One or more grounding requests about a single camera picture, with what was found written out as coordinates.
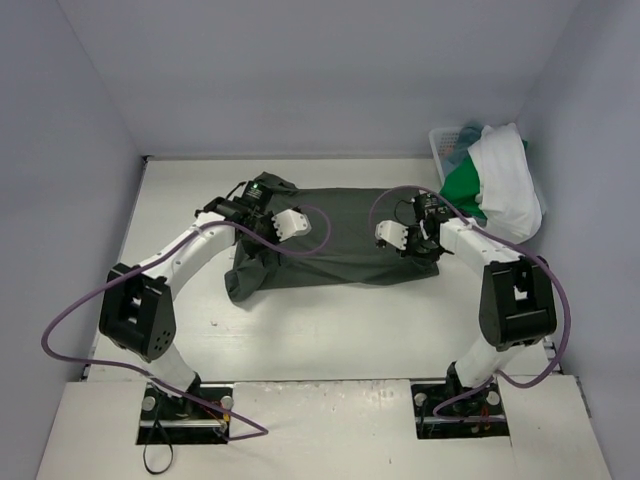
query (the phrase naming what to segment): white table surface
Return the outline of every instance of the white table surface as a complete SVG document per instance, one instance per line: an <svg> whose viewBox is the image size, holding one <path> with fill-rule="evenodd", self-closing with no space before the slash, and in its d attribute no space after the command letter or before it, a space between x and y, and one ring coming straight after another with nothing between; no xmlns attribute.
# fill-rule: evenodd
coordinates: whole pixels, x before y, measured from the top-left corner
<svg viewBox="0 0 640 480"><path fill-rule="evenodd" d="M176 446L161 478L610 479L573 377L500 388L510 437L418 440L406 380L236 384L234 410L271 433ZM143 394L138 381L68 384L38 480L148 479L135 445ZM247 431L231 427L232 435ZM166 447L149 450L153 468L166 465Z"/></svg>
<svg viewBox="0 0 640 480"><path fill-rule="evenodd" d="M262 171L300 188L440 187L430 159L151 161L122 260L147 258L190 224L196 208ZM439 262L439 276L425 280L256 292L241 305L224 288L231 265L230 254L215 257L175 304L176 345L205 381L443 377L479 335L480 279L451 256ZM137 361L102 336L94 355ZM506 370L535 375L546 363L538 345ZM105 367L92 367L88 377L130 378L136 374Z"/></svg>

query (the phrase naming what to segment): black cable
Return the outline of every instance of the black cable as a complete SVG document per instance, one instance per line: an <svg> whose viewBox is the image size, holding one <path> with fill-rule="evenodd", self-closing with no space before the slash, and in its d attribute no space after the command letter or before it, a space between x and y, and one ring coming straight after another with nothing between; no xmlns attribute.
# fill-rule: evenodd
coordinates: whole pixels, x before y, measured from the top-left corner
<svg viewBox="0 0 640 480"><path fill-rule="evenodd" d="M424 439L424 416L427 413L427 400L422 403L422 408L420 409L420 438Z"/></svg>
<svg viewBox="0 0 640 480"><path fill-rule="evenodd" d="M242 187L243 185L246 185L246 183L247 183L247 182L240 182L238 185L236 185L236 186L233 188L233 190L231 190L229 193L227 193L227 196L226 196L226 197L224 197L224 198L226 198L227 200L229 200L229 198L231 197L231 195L233 195L237 189L239 189L239 188L240 188L240 187Z"/></svg>
<svg viewBox="0 0 640 480"><path fill-rule="evenodd" d="M150 475L162 475L167 470L169 470L169 468L171 468L171 465L173 464L173 445L171 444L171 439L169 438L167 431L164 429L164 427L162 426L159 420L160 411L162 410L162 401L164 398L163 398L162 392L158 392L158 393L159 395L156 396L156 398L158 399L158 404L156 405L156 416L153 419L153 425L151 426L151 430L149 431L149 436L147 437L147 440L144 443L144 450L142 451L142 462L144 463L145 470ZM169 450L171 451L171 458L169 459L169 464L162 470L151 470L151 468L149 468L149 464L147 463L147 447L149 446L149 442L151 442L151 439L153 438L153 434L156 431L160 432L160 436L162 437L164 444L167 447L169 447Z"/></svg>
<svg viewBox="0 0 640 480"><path fill-rule="evenodd" d="M407 201L407 200L398 200L398 202L396 203L396 206L393 208L393 218L396 219L396 222L401 223L402 225L404 225L405 227L410 227L412 224L407 225L406 223L404 223L402 220L400 220L398 218L398 206L401 203L406 203L407 205L411 205L411 202Z"/></svg>

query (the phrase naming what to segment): black mounting bracket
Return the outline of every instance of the black mounting bracket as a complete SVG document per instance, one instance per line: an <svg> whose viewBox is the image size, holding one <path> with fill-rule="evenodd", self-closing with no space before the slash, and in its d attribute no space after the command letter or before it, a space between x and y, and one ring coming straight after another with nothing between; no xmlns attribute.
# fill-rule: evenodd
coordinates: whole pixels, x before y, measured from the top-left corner
<svg viewBox="0 0 640 480"><path fill-rule="evenodd" d="M119 263L111 269L107 281L133 269ZM136 275L105 291L102 302L100 333L146 362L160 357L176 335L171 288L164 280Z"/></svg>
<svg viewBox="0 0 640 480"><path fill-rule="evenodd" d="M526 296L517 298L516 290ZM498 351L539 342L557 327L551 280L526 258L486 265L479 317L482 335Z"/></svg>
<svg viewBox="0 0 640 480"><path fill-rule="evenodd" d="M203 212L214 212L230 222L250 229L265 240L278 244L280 241L271 221L273 212L266 211L271 197L272 190L260 182L250 181L240 197L234 197L233 200L215 198L202 210L196 210L196 217ZM251 258L265 249L264 245L240 231L236 231L236 241L242 244L242 249Z"/></svg>
<svg viewBox="0 0 640 480"><path fill-rule="evenodd" d="M440 245L440 225L454 215L431 193L413 197L412 204L416 224L407 229L407 246L401 255L435 263L443 253L451 253Z"/></svg>

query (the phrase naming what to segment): plastic bin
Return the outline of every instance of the plastic bin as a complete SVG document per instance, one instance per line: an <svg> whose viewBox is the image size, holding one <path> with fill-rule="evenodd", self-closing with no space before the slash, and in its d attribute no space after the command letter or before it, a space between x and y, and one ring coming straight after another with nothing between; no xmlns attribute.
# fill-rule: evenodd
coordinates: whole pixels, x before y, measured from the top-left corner
<svg viewBox="0 0 640 480"><path fill-rule="evenodd" d="M442 185L444 185L442 161L447 158L447 155L449 155L449 153L451 153L451 151L453 151L453 148L456 146L458 136L460 135L460 130L462 130L462 127L443 127L434 128L429 132L429 144L431 145L433 159L436 162L436 169L438 170L438 176L440 177ZM545 213L547 213L547 202L545 202L544 197L540 192L540 188L538 187L538 182L536 182L533 174L531 174L531 180L533 182L533 189L536 192L536 196L538 197L538 202L540 203L540 210L544 215Z"/></svg>
<svg viewBox="0 0 640 480"><path fill-rule="evenodd" d="M462 127L445 127L434 128L429 132L429 144L431 145L433 158L436 161L440 182L442 182L443 185L444 172L442 171L442 161L447 158L447 155L449 155L449 153L453 151L453 147L456 146L460 130L462 130Z"/></svg>

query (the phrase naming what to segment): white cloth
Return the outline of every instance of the white cloth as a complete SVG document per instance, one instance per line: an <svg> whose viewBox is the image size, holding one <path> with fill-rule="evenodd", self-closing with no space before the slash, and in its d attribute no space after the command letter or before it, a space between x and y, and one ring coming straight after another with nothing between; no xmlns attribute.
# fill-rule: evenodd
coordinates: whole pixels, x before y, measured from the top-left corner
<svg viewBox="0 0 640 480"><path fill-rule="evenodd" d="M485 230L514 243L533 237L542 211L515 123L485 127L469 155L480 178L476 202L487 216Z"/></svg>

